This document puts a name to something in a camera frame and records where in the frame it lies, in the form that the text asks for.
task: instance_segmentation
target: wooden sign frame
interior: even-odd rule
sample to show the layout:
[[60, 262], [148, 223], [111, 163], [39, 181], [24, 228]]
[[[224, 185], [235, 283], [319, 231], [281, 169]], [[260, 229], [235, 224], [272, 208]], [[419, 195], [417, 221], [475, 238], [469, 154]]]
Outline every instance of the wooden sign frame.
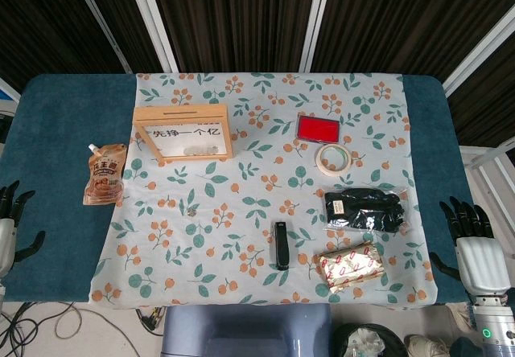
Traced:
[[[154, 143], [154, 140], [145, 129], [146, 126], [210, 123], [221, 124], [225, 143], [225, 154], [163, 156]], [[227, 105], [225, 104], [136, 107], [134, 108], [133, 125], [160, 163], [175, 160], [226, 159], [233, 157], [233, 145], [229, 129], [229, 114]]]

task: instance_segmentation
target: table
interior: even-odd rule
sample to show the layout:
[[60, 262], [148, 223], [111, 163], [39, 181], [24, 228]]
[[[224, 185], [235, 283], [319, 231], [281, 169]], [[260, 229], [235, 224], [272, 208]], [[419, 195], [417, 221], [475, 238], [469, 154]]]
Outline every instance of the table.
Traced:
[[[470, 200], [470, 194], [447, 102], [435, 79], [403, 78], [427, 245], [455, 265], [438, 201], [449, 195]], [[21, 179], [21, 189], [37, 191], [20, 225], [19, 247], [40, 229], [47, 230], [47, 243], [7, 276], [7, 300], [87, 299], [113, 206], [81, 205], [89, 176], [84, 148], [129, 143], [134, 91], [134, 76], [125, 75], [43, 75], [27, 86], [0, 161], [0, 181]], [[464, 300], [461, 284], [433, 271], [437, 302]]]

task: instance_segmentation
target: robotic arm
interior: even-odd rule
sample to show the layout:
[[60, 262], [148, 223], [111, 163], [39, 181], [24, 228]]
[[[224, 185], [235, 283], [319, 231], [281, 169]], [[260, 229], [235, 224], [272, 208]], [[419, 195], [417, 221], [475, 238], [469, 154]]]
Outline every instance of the robotic arm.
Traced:
[[[0, 188], [0, 280], [12, 269], [13, 263], [20, 262], [38, 252], [45, 239], [45, 231], [40, 231], [29, 247], [16, 251], [16, 234], [23, 208], [35, 191], [21, 194], [13, 203], [19, 181], [7, 188]], [[5, 287], [0, 284], [0, 310], [2, 309]]]
[[513, 356], [515, 322], [503, 299], [511, 283], [502, 247], [493, 237], [492, 226], [481, 207], [472, 208], [455, 198], [451, 198], [451, 204], [454, 211], [444, 202], [440, 207], [454, 241], [459, 270], [446, 266], [434, 252], [429, 256], [438, 270], [462, 281], [471, 296], [484, 356]]

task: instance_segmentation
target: floral tablecloth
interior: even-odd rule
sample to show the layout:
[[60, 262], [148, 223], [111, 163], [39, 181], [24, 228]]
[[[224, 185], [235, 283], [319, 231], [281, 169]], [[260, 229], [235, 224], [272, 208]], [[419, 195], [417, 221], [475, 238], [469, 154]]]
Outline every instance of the floral tablecloth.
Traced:
[[[235, 157], [158, 164], [132, 130], [123, 201], [114, 209], [90, 302], [114, 308], [290, 302], [433, 303], [433, 282], [410, 156], [402, 76], [387, 74], [139, 74], [137, 106], [225, 103]], [[344, 177], [315, 166], [319, 144], [295, 139], [298, 113], [340, 121], [353, 164]], [[396, 234], [325, 230], [323, 191], [405, 190]], [[295, 255], [274, 268], [272, 222]], [[331, 294], [317, 254], [372, 240], [376, 280]]]

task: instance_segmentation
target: label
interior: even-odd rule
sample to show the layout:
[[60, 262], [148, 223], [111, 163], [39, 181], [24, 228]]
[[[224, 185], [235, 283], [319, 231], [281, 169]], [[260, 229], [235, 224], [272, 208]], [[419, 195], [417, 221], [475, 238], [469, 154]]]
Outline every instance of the label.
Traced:
[[164, 157], [185, 154], [227, 154], [220, 122], [145, 126], [156, 148]]
[[332, 209], [335, 210], [335, 214], [344, 214], [344, 202], [341, 200], [335, 200], [332, 202]]

